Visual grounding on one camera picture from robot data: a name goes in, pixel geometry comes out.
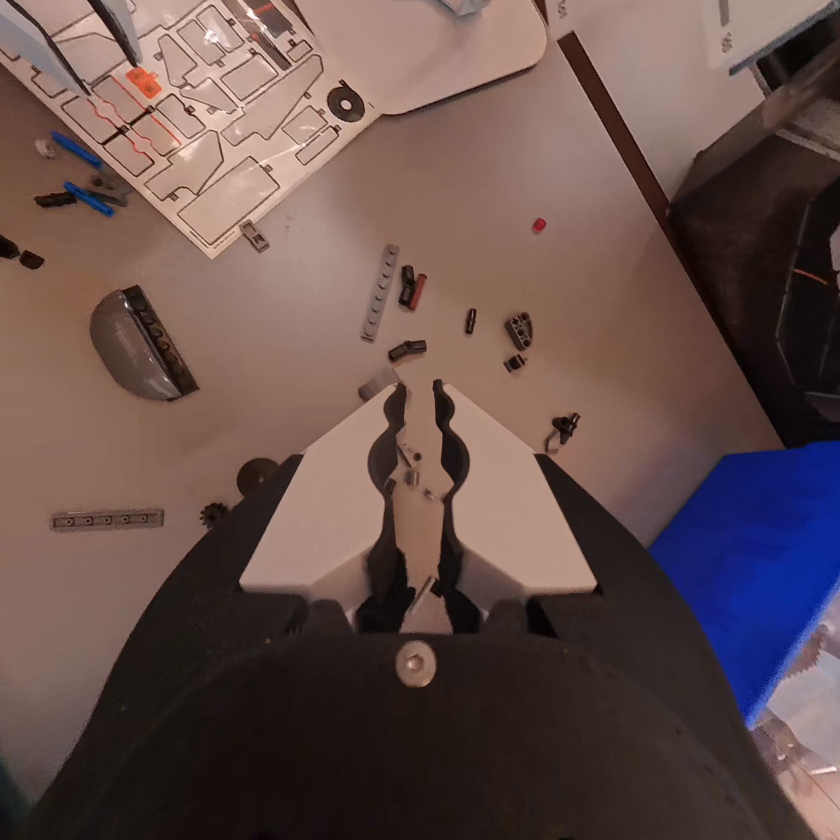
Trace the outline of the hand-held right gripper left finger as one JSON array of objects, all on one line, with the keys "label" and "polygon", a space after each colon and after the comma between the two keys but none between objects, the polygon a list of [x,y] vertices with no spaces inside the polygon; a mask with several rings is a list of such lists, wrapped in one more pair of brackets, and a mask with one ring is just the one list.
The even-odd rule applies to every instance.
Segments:
[{"label": "hand-held right gripper left finger", "polygon": [[414,589],[388,482],[407,389],[387,386],[302,454],[239,579],[245,592],[331,601],[363,632],[397,632]]}]

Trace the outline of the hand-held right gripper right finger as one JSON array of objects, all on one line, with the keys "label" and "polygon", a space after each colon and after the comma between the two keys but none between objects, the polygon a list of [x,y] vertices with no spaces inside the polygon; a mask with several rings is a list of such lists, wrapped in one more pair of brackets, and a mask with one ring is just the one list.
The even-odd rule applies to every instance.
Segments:
[{"label": "hand-held right gripper right finger", "polygon": [[595,593],[532,448],[451,384],[435,380],[433,393],[440,463],[452,480],[433,591],[452,632],[477,633],[501,602]]}]

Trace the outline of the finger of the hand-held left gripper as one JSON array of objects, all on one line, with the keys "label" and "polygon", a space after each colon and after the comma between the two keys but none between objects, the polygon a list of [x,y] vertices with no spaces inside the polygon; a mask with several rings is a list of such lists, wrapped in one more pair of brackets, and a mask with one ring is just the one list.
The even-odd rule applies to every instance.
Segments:
[{"label": "finger of the hand-held left gripper", "polygon": [[142,52],[131,12],[125,1],[87,1],[91,10],[104,23],[110,36],[120,47],[132,67],[142,64]]},{"label": "finger of the hand-held left gripper", "polygon": [[18,53],[32,67],[51,75],[81,96],[90,91],[41,24],[17,2],[1,2],[2,47]]}]

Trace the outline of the lego sticker sheet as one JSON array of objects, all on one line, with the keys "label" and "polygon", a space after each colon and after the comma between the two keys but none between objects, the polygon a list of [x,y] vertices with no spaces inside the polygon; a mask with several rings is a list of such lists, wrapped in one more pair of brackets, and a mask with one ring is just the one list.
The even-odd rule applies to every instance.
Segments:
[{"label": "lego sticker sheet", "polygon": [[2,66],[209,258],[379,116],[296,2],[127,2],[138,67],[88,2],[17,3],[90,93],[4,47]]}]

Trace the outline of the black plate lego assembly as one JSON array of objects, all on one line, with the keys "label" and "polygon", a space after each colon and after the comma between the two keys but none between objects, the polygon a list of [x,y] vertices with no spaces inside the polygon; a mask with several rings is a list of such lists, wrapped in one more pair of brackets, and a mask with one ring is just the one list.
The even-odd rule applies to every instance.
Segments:
[{"label": "black plate lego assembly", "polygon": [[126,392],[173,403],[199,390],[193,373],[140,286],[114,290],[89,319],[91,344]]}]

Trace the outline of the lego instruction booklet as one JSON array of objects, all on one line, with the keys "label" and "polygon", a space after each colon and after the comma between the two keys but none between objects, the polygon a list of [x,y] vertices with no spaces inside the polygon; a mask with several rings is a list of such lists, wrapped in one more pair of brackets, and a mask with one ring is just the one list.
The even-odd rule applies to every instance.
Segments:
[{"label": "lego instruction booklet", "polygon": [[546,1],[555,39],[607,31],[662,51],[695,50],[711,69],[734,75],[834,14],[829,1]]}]

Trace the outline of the black lego dish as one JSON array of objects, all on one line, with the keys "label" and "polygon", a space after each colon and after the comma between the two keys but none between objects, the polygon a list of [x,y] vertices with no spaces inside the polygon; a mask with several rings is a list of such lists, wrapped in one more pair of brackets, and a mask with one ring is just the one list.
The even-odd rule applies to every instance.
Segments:
[{"label": "black lego dish", "polygon": [[278,470],[279,464],[272,458],[252,458],[238,470],[236,486],[242,497],[256,491]]}]

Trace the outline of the blue lego pin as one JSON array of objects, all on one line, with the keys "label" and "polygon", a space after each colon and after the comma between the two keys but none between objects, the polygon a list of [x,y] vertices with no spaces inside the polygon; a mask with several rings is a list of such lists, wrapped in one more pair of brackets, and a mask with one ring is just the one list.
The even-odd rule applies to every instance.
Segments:
[{"label": "blue lego pin", "polygon": [[78,203],[83,203],[106,217],[112,217],[115,214],[115,210],[111,204],[93,195],[90,191],[71,182],[63,182],[62,185],[65,191],[72,195]]},{"label": "blue lego pin", "polygon": [[77,143],[76,141],[67,137],[65,134],[57,131],[51,131],[50,138],[63,150],[73,154],[78,159],[86,162],[93,168],[97,170],[101,169],[103,165],[102,159],[99,158],[92,151],[90,151],[87,147]]}]

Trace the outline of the grey curved lego slope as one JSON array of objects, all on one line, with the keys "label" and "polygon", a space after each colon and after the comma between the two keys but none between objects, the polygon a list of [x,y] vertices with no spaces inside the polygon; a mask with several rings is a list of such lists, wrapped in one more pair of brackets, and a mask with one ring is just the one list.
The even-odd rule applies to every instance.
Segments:
[{"label": "grey curved lego slope", "polygon": [[378,370],[367,382],[359,387],[358,395],[363,403],[367,403],[386,388],[401,383],[402,379],[398,373],[391,366],[386,366]]}]

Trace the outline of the grey grooved lego plate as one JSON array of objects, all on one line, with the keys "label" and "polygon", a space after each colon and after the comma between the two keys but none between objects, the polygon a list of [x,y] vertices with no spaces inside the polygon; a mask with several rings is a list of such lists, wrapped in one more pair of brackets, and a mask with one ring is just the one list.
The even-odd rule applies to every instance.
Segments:
[{"label": "grey grooved lego plate", "polygon": [[158,529],[165,523],[162,508],[62,511],[49,519],[53,532],[108,532]]}]

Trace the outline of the long light grey lego plate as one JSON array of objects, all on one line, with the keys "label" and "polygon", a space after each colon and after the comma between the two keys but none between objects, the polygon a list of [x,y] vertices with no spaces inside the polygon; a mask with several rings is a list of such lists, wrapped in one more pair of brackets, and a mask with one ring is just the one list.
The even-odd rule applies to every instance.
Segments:
[{"label": "long light grey lego plate", "polygon": [[386,245],[382,251],[360,330],[360,338],[366,343],[375,342],[397,268],[399,253],[399,246],[393,244]]}]

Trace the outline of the black connector with grey band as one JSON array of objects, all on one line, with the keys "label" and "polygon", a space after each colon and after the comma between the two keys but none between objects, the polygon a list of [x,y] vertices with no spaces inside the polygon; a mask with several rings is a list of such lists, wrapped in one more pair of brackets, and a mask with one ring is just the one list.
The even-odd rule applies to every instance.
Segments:
[{"label": "black connector with grey band", "polygon": [[557,455],[574,435],[574,431],[578,427],[580,420],[581,415],[579,413],[569,413],[554,417],[551,422],[551,431],[543,443],[544,454],[548,456]]}]

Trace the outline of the blue mat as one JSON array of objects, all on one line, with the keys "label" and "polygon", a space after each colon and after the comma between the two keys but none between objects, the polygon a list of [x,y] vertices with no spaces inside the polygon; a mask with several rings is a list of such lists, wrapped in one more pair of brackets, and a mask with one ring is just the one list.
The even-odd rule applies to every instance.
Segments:
[{"label": "blue mat", "polygon": [[838,441],[722,457],[648,551],[753,726],[838,591]]}]

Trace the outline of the white book stand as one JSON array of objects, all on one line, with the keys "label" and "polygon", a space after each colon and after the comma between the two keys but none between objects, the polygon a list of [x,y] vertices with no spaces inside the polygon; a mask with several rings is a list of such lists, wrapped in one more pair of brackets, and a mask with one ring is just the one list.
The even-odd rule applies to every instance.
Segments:
[{"label": "white book stand", "polygon": [[438,1],[297,1],[351,87],[398,115],[534,67],[548,35],[531,1],[456,15]]}]

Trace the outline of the clear plastic bag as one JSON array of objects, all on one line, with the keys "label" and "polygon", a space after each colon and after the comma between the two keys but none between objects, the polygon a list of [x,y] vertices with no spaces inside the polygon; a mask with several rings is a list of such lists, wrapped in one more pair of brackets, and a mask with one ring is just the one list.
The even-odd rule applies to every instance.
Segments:
[{"label": "clear plastic bag", "polygon": [[813,834],[839,838],[838,624],[822,620],[752,730],[776,782]]}]

